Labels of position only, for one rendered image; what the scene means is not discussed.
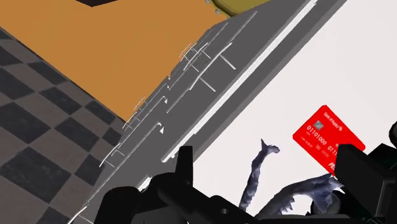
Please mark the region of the blue-grey creature figure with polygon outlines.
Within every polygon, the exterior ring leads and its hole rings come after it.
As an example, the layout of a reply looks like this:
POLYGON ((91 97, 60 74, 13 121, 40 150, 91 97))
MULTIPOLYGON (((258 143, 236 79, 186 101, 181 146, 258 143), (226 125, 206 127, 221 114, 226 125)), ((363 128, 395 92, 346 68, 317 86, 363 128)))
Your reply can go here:
MULTIPOLYGON (((279 152, 280 149, 276 145, 267 145, 261 141, 261 150, 251 162, 251 172, 240 198, 239 209, 245 211, 251 204, 258 189, 261 165, 264 159, 272 153, 279 152)), ((343 184, 330 173, 292 183, 276 193, 255 215, 255 218, 261 220, 266 216, 283 215, 285 212, 291 211, 292 203, 295 201, 294 197, 297 195, 308 196, 312 199, 314 205, 311 214, 337 214, 342 203, 335 190, 341 187, 343 184)))

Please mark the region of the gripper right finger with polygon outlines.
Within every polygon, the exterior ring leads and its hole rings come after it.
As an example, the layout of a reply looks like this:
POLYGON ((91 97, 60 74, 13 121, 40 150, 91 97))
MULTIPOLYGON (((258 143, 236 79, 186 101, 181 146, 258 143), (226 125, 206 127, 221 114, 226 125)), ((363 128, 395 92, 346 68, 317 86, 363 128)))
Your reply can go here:
POLYGON ((397 224, 397 122, 389 139, 393 146, 382 143, 369 154, 352 144, 338 147, 339 213, 365 224, 397 224))

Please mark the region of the red bank card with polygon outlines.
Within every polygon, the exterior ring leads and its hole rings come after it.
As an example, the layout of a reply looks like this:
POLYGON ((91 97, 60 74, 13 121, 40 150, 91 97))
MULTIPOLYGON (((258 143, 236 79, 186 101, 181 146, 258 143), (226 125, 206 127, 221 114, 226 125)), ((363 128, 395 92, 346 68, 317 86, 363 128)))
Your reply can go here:
POLYGON ((327 106, 321 106, 294 134, 293 139, 329 173, 334 173, 338 146, 366 146, 327 106))

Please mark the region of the olive yellow round object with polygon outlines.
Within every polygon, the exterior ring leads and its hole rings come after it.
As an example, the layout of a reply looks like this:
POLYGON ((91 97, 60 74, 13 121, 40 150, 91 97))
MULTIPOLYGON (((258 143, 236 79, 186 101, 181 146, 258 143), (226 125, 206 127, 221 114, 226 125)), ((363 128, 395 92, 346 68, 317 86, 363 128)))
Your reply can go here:
POLYGON ((234 17, 242 12, 251 10, 270 0, 204 0, 215 8, 217 14, 224 14, 227 17, 234 17))

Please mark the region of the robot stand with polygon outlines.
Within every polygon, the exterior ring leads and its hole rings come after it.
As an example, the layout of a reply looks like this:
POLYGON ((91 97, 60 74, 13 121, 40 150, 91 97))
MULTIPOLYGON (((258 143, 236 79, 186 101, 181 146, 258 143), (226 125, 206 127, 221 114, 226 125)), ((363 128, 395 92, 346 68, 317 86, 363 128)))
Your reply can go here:
POLYGON ((111 3, 114 1, 117 1, 117 0, 77 0, 77 2, 80 2, 80 3, 90 6, 90 7, 100 6, 100 5, 108 4, 108 3, 111 3))

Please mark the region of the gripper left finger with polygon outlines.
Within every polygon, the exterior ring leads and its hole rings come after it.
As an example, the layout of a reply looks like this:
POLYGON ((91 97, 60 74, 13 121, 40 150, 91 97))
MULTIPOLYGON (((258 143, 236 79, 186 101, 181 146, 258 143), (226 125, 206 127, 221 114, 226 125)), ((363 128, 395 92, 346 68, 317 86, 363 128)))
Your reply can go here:
POLYGON ((164 224, 258 224, 258 220, 219 195, 193 187, 193 147, 182 146, 174 172, 158 174, 146 191, 133 186, 109 190, 101 202, 101 224, 132 224, 134 216, 163 208, 164 224))

